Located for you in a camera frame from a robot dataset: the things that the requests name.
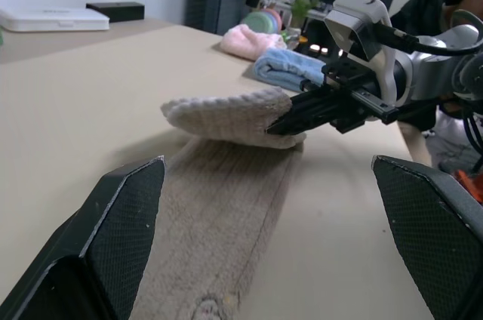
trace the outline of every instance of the potted plant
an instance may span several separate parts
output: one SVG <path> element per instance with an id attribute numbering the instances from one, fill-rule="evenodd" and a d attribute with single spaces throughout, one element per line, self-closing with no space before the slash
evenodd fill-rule
<path id="1" fill-rule="evenodd" d="M 291 9 L 292 20 L 290 26 L 301 29 L 309 11 L 317 7 L 319 3 L 319 0 L 294 0 Z"/>

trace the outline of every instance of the red object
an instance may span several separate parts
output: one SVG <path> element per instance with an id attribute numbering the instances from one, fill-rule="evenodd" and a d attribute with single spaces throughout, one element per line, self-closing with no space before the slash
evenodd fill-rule
<path id="1" fill-rule="evenodd" d="M 483 205 L 483 175 L 471 179 L 465 172 L 457 171 L 454 177 L 480 205 Z"/>

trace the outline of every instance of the office desk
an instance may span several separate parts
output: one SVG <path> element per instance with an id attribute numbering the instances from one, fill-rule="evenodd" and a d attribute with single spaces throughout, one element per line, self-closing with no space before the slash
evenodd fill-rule
<path id="1" fill-rule="evenodd" d="M 112 24 L 106 40 L 83 44 L 81 33 L 5 35 L 0 300 L 103 174 L 183 147 L 189 137 L 164 120 L 163 102 L 264 87 L 247 77 L 250 63 L 218 51 L 220 37 L 143 24 Z M 41 51 L 27 54 L 35 42 Z M 389 232 L 374 154 L 409 158 L 397 126 L 309 133 L 242 319 L 431 319 Z"/>

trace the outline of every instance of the folded towel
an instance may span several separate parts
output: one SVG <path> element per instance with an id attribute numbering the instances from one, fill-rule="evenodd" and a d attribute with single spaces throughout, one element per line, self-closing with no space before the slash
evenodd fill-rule
<path id="1" fill-rule="evenodd" d="M 302 150 L 194 139 L 168 161 L 130 320 L 236 318 Z"/>
<path id="2" fill-rule="evenodd" d="M 200 137 L 287 149 L 304 141 L 306 134 L 280 136 L 265 130 L 291 107 L 290 97 L 281 88 L 267 88 L 235 97 L 173 100 L 161 110 L 171 125 Z"/>
<path id="3" fill-rule="evenodd" d="M 289 50 L 270 48 L 254 64 L 254 74 L 262 82 L 300 92 L 300 83 L 310 80 L 320 86 L 324 79 L 320 60 Z"/>
<path id="4" fill-rule="evenodd" d="M 231 28 L 221 40 L 220 47 L 228 54 L 255 61 L 269 48 L 287 48 L 281 35 L 256 33 L 246 24 Z"/>

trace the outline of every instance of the textured gripper pad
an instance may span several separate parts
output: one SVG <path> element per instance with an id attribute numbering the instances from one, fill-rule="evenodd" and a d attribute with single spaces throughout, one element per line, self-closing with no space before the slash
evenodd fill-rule
<path id="1" fill-rule="evenodd" d="M 448 205 L 463 198 L 445 197 L 428 177 L 401 162 L 384 157 L 374 162 L 395 244 L 435 320 L 467 318 L 472 297 L 479 292 L 481 301 L 483 251 Z M 451 177 L 443 183 L 446 193 L 464 194 L 451 188 L 458 186 Z"/>
<path id="2" fill-rule="evenodd" d="M 88 262 L 116 319 L 127 320 L 151 251 L 164 165 L 128 177 L 88 249 Z"/>

